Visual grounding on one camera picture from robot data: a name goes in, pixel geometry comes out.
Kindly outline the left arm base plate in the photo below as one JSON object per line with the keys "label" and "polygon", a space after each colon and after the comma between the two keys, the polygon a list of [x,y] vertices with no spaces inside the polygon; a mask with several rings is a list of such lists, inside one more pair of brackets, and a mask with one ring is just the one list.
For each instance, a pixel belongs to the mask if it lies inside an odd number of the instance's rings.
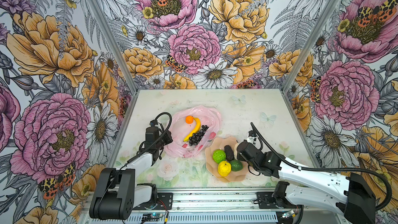
{"label": "left arm base plate", "polygon": [[171,210],[173,206],[173,193],[158,193],[158,201],[156,203],[143,203],[134,208],[134,210]]}

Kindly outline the yellow fake lemon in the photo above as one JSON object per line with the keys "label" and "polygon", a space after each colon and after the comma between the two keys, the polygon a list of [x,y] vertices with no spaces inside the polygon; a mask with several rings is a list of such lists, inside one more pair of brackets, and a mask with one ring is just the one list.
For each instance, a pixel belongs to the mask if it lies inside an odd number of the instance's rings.
{"label": "yellow fake lemon", "polygon": [[230,163],[227,161],[223,161],[223,162],[219,163],[217,171],[218,171],[219,175],[222,177],[228,176],[231,173]]}

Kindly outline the pink scalloped bowl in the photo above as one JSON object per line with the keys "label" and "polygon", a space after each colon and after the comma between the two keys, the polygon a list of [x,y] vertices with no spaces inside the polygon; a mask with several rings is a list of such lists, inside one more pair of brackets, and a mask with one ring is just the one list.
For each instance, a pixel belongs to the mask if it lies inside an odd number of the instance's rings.
{"label": "pink scalloped bowl", "polygon": [[215,138],[205,149],[206,169],[223,183],[241,182],[248,174],[248,163],[237,160],[237,146],[234,137]]}

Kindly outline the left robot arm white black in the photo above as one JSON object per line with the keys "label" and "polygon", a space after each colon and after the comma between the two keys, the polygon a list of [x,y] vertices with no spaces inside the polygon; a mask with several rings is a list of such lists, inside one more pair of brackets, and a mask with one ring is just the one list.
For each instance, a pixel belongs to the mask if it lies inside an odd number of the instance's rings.
{"label": "left robot arm white black", "polygon": [[172,142],[169,127],[153,121],[145,131],[145,140],[134,157],[120,169],[101,171],[94,191],[89,215],[92,219],[125,221],[131,212],[141,206],[158,204],[155,184],[139,184],[137,178],[161,159],[163,148]]}

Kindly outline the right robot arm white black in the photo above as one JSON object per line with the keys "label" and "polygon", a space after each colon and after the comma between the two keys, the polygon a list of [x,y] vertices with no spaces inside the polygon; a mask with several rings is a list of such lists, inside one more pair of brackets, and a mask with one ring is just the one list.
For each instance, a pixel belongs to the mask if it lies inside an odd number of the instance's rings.
{"label": "right robot arm white black", "polygon": [[235,145],[234,153],[256,172],[279,180],[272,193],[258,194],[260,207],[312,206],[341,215],[352,224],[376,222],[376,197],[361,175],[307,169],[276,151],[257,148],[259,140],[250,131],[246,140]]}

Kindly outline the pink plastic bag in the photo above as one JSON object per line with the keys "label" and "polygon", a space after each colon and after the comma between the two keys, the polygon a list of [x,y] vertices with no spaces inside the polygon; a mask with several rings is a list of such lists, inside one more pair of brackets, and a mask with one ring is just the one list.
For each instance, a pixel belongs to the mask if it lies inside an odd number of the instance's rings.
{"label": "pink plastic bag", "polygon": [[196,106],[172,116],[172,142],[164,150],[170,157],[191,158],[210,146],[222,123],[214,108]]}

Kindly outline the dark brown fake fruit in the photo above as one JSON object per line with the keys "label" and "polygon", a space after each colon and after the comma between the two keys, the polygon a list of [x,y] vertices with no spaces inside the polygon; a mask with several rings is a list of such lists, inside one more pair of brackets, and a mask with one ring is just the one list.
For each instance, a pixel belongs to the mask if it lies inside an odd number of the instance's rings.
{"label": "dark brown fake fruit", "polygon": [[230,145],[224,147],[224,152],[226,154],[226,161],[230,162],[235,159],[234,151]]}

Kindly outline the dark green fake fruit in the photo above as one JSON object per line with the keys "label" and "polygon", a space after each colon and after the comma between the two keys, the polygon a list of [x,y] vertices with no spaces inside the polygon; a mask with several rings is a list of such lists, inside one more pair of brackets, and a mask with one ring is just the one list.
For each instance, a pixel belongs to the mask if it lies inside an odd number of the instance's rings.
{"label": "dark green fake fruit", "polygon": [[232,172],[238,172],[238,171],[241,171],[243,169],[243,164],[239,160],[230,161],[230,165],[231,165],[231,171]]}

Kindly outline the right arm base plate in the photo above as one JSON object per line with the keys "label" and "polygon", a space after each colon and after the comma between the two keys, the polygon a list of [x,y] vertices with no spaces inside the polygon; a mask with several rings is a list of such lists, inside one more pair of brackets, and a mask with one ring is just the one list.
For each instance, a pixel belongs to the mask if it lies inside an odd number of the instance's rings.
{"label": "right arm base plate", "polygon": [[256,199],[253,204],[259,206],[259,209],[277,209],[277,208],[293,208],[301,209],[303,205],[291,204],[285,197],[273,196],[273,192],[257,192]]}

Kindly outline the green fake lime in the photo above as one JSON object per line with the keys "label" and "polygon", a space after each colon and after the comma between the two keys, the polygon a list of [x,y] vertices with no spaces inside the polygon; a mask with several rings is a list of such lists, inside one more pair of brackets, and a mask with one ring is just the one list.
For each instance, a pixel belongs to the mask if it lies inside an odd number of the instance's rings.
{"label": "green fake lime", "polygon": [[219,164],[223,161],[225,161],[227,158],[226,153],[224,150],[217,149],[213,152],[212,154],[212,159],[214,160],[215,163]]}

